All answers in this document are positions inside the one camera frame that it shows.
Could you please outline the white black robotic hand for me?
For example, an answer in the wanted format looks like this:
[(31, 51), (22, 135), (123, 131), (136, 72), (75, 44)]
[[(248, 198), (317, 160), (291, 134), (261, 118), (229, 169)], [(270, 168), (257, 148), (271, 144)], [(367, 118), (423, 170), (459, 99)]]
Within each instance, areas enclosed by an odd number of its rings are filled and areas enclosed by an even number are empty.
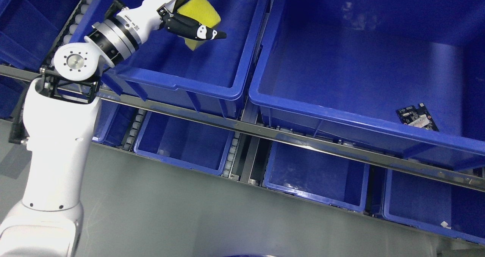
[(161, 28), (194, 41), (227, 38), (225, 32), (178, 13), (177, 10), (187, 2), (188, 0), (144, 0), (137, 8), (121, 10), (116, 14), (116, 19), (125, 29), (133, 31), (133, 37), (139, 44), (145, 43), (152, 31)]

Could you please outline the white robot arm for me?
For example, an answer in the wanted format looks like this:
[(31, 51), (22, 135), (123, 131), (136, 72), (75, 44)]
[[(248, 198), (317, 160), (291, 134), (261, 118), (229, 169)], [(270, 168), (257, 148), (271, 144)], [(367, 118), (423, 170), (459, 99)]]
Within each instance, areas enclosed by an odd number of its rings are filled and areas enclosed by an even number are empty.
[(31, 165), (22, 199), (1, 223), (2, 257), (73, 257), (83, 229), (80, 190), (102, 102), (103, 67), (128, 58), (141, 42), (116, 20), (114, 0), (84, 42), (57, 49), (53, 71), (23, 92), (9, 141), (25, 144)]

